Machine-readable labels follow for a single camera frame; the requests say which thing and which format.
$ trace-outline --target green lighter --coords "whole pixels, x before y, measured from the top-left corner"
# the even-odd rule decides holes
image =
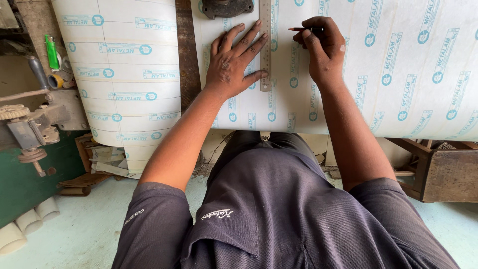
[[[59,69],[58,58],[56,57],[55,38],[51,35],[45,35],[46,51],[48,53],[48,61],[50,67],[53,69]]]

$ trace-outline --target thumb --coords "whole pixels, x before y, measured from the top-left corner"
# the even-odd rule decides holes
[[[304,30],[302,32],[302,38],[304,39],[305,45],[307,46],[311,56],[319,59],[326,55],[322,45],[320,44],[320,40],[313,32],[308,29]]]
[[[249,74],[244,77],[243,81],[247,84],[247,87],[252,85],[254,82],[260,80],[261,78],[265,78],[269,75],[266,70],[258,70],[252,74]]]

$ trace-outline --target light blue floor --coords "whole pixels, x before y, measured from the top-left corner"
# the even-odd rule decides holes
[[[206,192],[206,180],[198,176],[188,183],[186,196],[193,216]],[[342,185],[340,180],[330,181],[338,188]],[[23,248],[0,256],[0,268],[110,268],[136,184],[134,179],[110,178],[87,197],[56,196],[60,216],[28,235]],[[478,204],[410,200],[461,268],[478,268]]]

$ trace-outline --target man's left hand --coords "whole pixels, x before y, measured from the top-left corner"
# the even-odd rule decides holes
[[[254,82],[268,76],[267,71],[259,70],[244,76],[244,70],[266,44],[268,35],[264,33],[251,47],[262,26],[257,20],[253,27],[232,48],[234,38],[244,30],[245,24],[234,26],[228,33],[223,33],[211,44],[211,59],[203,91],[213,92],[224,101],[247,89]]]

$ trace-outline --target red pencil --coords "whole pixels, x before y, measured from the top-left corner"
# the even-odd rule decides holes
[[[312,27],[311,28],[304,28],[304,27],[289,28],[289,30],[294,31],[294,32],[303,32],[304,30],[307,30],[307,29],[312,31],[313,28]]]

